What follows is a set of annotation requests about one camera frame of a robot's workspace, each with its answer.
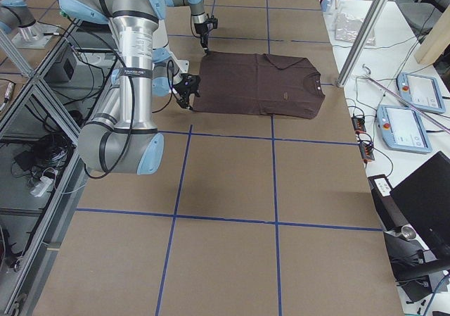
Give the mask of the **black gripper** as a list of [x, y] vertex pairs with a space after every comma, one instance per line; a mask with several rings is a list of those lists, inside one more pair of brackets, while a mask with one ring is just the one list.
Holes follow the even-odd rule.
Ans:
[[195, 33], [200, 38], [200, 45], [203, 48], [205, 54], [208, 54], [210, 52], [209, 46], [208, 46], [208, 35], [210, 31], [210, 22], [204, 22], [204, 23], [196, 23], [195, 24]]
[[181, 73], [181, 81], [174, 85], [174, 89], [178, 94], [178, 105], [187, 110], [193, 110], [190, 105], [189, 97], [194, 94], [196, 97], [200, 97], [199, 84], [201, 78], [199, 75], [192, 75], [190, 73]]

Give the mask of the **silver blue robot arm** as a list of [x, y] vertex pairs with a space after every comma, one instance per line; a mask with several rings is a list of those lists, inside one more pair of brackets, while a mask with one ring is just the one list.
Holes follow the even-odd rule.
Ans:
[[207, 45], [204, 0], [58, 0], [72, 18], [107, 25], [116, 44], [114, 88], [81, 129], [78, 150], [86, 169], [150, 175], [162, 160], [164, 137], [152, 119], [154, 96], [175, 95], [181, 107], [197, 94], [200, 78], [176, 59], [168, 44], [169, 7], [187, 6]]
[[205, 11], [205, 0], [165, 0], [168, 7], [187, 6], [190, 9], [189, 25], [191, 34], [200, 40], [200, 45], [208, 54], [210, 32], [218, 27], [218, 19]]

